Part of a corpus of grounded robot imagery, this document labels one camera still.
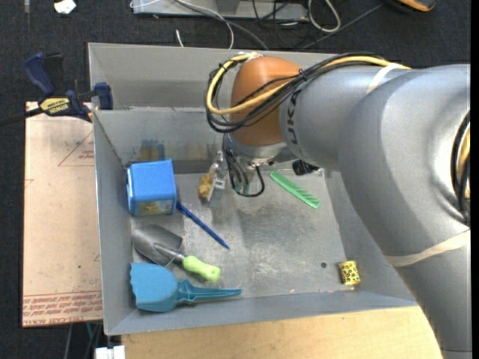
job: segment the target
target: blue pen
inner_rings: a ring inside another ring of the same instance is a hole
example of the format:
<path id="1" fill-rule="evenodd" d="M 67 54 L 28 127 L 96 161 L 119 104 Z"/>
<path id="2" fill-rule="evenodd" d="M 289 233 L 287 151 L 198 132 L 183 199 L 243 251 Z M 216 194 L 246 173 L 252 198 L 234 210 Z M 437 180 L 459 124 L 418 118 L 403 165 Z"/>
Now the blue pen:
<path id="1" fill-rule="evenodd" d="M 226 243 L 218 234 L 216 234 L 214 231 L 212 231 L 206 224 L 201 222 L 200 219 L 196 215 L 194 215 L 192 212 L 190 212 L 179 201 L 177 201 L 177 209 L 178 209 L 178 211 L 180 211 L 184 215 L 186 215 L 188 218 L 191 218 L 199 227 L 201 227 L 201 229 L 203 229 L 208 234 L 210 234 L 220 245 L 223 245 L 226 248 L 230 248 L 228 243 Z"/>

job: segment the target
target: green comb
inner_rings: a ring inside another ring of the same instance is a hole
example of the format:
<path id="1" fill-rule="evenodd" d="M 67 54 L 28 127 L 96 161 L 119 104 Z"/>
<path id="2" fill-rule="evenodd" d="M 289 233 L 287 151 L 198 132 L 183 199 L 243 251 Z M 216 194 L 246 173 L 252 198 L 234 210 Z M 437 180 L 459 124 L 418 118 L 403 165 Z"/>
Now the green comb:
<path id="1" fill-rule="evenodd" d="M 306 190 L 295 184 L 293 181 L 290 181 L 283 174 L 272 171 L 269 176 L 273 181 L 278 183 L 282 188 L 288 190 L 292 195 L 299 198 L 304 203 L 307 203 L 309 206 L 317 209 L 320 206 L 320 200 L 318 200 L 312 194 L 309 194 Z"/>

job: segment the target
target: black floor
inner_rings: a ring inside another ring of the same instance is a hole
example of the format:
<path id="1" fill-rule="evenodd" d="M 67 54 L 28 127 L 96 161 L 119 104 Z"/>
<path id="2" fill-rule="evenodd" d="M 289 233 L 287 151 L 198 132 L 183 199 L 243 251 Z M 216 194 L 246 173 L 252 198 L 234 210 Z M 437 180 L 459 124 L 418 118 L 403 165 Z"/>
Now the black floor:
<path id="1" fill-rule="evenodd" d="M 179 46 L 178 29 L 185 46 L 227 48 L 228 30 L 209 18 L 139 17 L 129 9 L 130 0 L 76 0 L 68 16 L 53 9 L 57 0 L 0 0 L 0 120 L 21 114 L 25 101 L 40 92 L 22 70 L 26 58 L 36 52 L 61 52 L 66 79 L 88 87 L 89 42 Z M 383 5 L 363 19 L 347 25 L 385 0 L 334 0 L 344 29 L 332 36 L 310 30 L 303 45 L 291 52 L 341 53 L 369 51 L 411 67 L 470 62 L 471 0 L 438 0 L 429 13 L 403 13 Z M 301 40 L 292 30 L 279 28 L 279 40 L 271 22 L 234 22 L 254 32 L 271 50 L 285 50 Z M 308 33 L 307 25 L 301 34 Z M 260 49 L 235 30 L 236 49 Z M 22 329 L 22 204 L 25 127 L 22 122 L 0 128 L 0 358 L 62 358 L 69 326 Z M 87 325 L 74 325 L 69 358 L 83 358 L 88 351 Z"/>

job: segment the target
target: blue cube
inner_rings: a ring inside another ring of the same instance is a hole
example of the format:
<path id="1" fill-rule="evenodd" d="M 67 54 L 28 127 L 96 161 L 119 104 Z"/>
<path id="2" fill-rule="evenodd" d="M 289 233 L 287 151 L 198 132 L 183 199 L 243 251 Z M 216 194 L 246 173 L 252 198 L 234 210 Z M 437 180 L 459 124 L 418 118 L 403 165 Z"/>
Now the blue cube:
<path id="1" fill-rule="evenodd" d="M 177 187 L 171 159 L 133 163 L 126 175 L 128 207 L 133 215 L 174 213 Z"/>

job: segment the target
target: gray robot arm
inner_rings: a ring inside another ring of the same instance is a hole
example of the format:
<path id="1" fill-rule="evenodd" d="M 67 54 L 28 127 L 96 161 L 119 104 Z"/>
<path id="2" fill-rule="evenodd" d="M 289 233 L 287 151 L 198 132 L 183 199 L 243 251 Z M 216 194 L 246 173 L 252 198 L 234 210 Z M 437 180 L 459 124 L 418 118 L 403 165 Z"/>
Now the gray robot arm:
<path id="1" fill-rule="evenodd" d="M 244 64 L 231 108 L 251 92 L 263 94 L 257 89 L 265 82 L 274 88 L 294 76 L 299 83 L 286 93 L 279 88 L 268 117 L 235 128 L 230 158 L 253 174 L 252 166 L 274 163 L 286 149 L 339 171 L 359 217 L 430 319 L 444 357 L 471 358 L 470 219 L 451 179 L 458 132 L 469 118 L 470 66 L 325 65 L 327 73 L 315 76 L 279 58 Z"/>

